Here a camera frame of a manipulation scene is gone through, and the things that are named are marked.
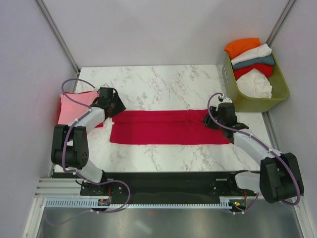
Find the crimson red t shirt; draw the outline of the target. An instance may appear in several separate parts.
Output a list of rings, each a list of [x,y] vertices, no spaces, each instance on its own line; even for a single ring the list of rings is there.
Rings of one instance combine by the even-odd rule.
[[[124,111],[112,118],[110,142],[124,145],[224,145],[220,130],[203,125],[207,110]]]

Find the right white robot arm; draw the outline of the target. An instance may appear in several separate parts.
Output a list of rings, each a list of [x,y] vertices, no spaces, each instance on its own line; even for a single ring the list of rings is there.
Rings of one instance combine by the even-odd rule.
[[[259,172],[231,173],[226,186],[230,194],[238,195],[247,189],[261,193],[268,203],[299,204],[304,186],[294,154],[272,149],[256,137],[247,125],[238,122],[232,103],[209,106],[203,124],[220,130],[230,143],[245,151],[260,166]]]

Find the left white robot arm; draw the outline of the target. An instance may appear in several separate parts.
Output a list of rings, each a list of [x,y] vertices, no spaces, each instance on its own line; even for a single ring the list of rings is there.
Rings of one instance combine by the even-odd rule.
[[[90,104],[78,102],[65,95],[70,101],[85,107],[85,112],[68,124],[58,124],[53,131],[51,161],[91,183],[92,190],[103,195],[109,184],[105,173],[89,159],[88,134],[100,123],[126,110],[119,93],[111,87],[101,87]]]

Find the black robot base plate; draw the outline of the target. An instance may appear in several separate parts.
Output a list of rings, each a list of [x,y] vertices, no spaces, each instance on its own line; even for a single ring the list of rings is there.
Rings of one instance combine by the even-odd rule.
[[[114,172],[106,173],[111,183],[81,184],[82,196],[111,196],[123,204],[137,202],[216,202],[220,197],[254,197],[256,193],[234,188],[232,172]]]

